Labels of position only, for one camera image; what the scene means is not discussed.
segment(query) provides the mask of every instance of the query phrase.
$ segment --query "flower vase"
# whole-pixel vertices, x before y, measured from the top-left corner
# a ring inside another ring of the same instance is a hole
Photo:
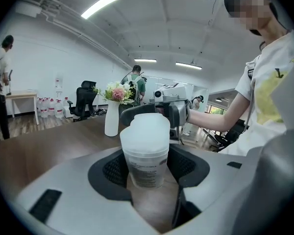
[[[114,137],[119,132],[119,105],[120,102],[108,101],[104,133],[109,137]]]

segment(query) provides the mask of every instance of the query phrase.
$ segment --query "window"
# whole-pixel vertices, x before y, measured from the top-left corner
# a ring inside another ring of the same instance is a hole
[[[226,113],[226,110],[208,104],[206,108],[206,112],[211,114],[224,115]]]

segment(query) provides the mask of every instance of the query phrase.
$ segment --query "white table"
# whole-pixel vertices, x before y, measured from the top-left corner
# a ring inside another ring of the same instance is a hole
[[[14,92],[11,92],[11,95],[6,95],[5,98],[11,99],[12,101],[12,117],[14,118],[14,101],[13,100],[20,99],[20,98],[33,98],[36,123],[37,125],[39,125],[38,115],[37,115],[37,106],[36,106],[36,96],[37,96],[37,92],[27,92],[27,91],[14,91]]]

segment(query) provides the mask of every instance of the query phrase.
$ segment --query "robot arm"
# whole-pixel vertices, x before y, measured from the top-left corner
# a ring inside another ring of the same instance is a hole
[[[141,105],[125,110],[121,114],[121,122],[129,126],[137,114],[161,113],[170,121],[170,139],[180,139],[181,127],[189,116],[189,101],[182,83],[166,85],[154,91],[150,104]]]

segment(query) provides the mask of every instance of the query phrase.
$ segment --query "translucent lid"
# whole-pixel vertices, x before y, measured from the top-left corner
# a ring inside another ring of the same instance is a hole
[[[157,157],[168,152],[170,122],[161,114],[140,114],[120,133],[122,149],[137,157]]]

